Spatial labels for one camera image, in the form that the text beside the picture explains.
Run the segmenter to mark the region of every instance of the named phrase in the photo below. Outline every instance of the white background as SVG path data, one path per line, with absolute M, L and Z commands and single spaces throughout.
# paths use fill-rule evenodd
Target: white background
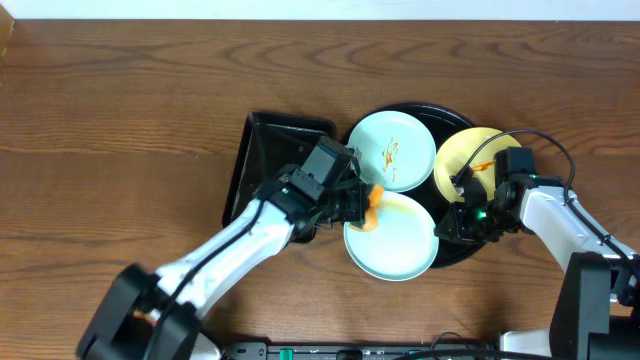
M 0 0 L 16 19 L 640 20 L 640 0 Z

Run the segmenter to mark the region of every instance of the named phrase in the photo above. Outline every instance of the rectangular black tray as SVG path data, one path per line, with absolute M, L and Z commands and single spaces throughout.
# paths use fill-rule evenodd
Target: rectangular black tray
M 323 135 L 335 138 L 333 123 L 317 118 L 303 118 L 272 112 L 254 112 L 256 121 L 264 121 L 277 127 L 280 132 L 296 137 L 304 142 L 315 144 Z M 235 220 L 253 198 L 257 187 L 262 183 L 259 149 L 252 136 L 253 128 L 248 118 L 244 124 L 236 165 L 231 177 L 231 186 L 222 214 L 222 226 Z M 275 174 L 284 165 L 300 164 L 307 159 L 312 149 L 307 149 L 278 136 L 270 131 L 261 132 L 267 149 L 267 173 Z

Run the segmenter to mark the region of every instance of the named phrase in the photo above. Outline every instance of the white plate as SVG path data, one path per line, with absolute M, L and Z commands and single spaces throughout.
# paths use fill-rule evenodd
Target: white plate
M 398 111 L 381 111 L 362 119 L 347 146 L 360 153 L 364 182 L 397 192 L 422 184 L 436 158 L 436 144 L 426 126 Z
M 353 261 L 367 273 L 389 281 L 412 279 L 433 263 L 439 240 L 435 224 L 408 196 L 385 192 L 378 207 L 378 227 L 360 232 L 344 225 L 344 241 Z

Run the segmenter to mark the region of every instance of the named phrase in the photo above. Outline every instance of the brown wood surface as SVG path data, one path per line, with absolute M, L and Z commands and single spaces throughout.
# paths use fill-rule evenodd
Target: brown wood surface
M 21 21 L 0 82 L 0 354 L 70 359 L 115 274 L 220 230 L 246 114 L 342 134 L 425 101 L 536 128 L 575 155 L 575 189 L 640 248 L 640 24 Z M 547 173 L 564 158 L 533 146 Z M 359 270 L 340 229 L 242 279 L 208 327 L 272 341 L 429 342 L 547 326 L 563 279 L 517 235 L 404 283 Z M 624 313 L 624 309 L 614 309 Z

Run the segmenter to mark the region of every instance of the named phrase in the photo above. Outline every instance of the round black tray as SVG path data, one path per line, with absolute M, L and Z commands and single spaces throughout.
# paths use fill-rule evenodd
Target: round black tray
M 433 135 L 436 149 L 440 149 L 440 146 L 453 134 L 473 127 L 473 123 L 462 115 L 441 106 L 431 104 L 394 104 L 375 110 L 367 114 L 367 116 L 379 111 L 399 111 L 420 120 L 420 122 L 429 129 L 431 135 Z M 348 142 L 349 135 L 351 135 L 354 127 L 355 125 L 342 137 L 341 141 L 343 144 Z M 449 207 L 449 201 L 447 201 L 442 194 L 440 194 L 440 190 L 438 190 L 433 172 L 420 186 L 405 191 L 402 194 L 409 196 L 424 206 L 436 224 L 442 220 Z M 441 268 L 456 264 L 475 254 L 482 246 L 483 245 L 463 245 L 449 241 L 440 241 L 438 255 L 436 255 L 436 259 L 431 265 L 431 268 Z

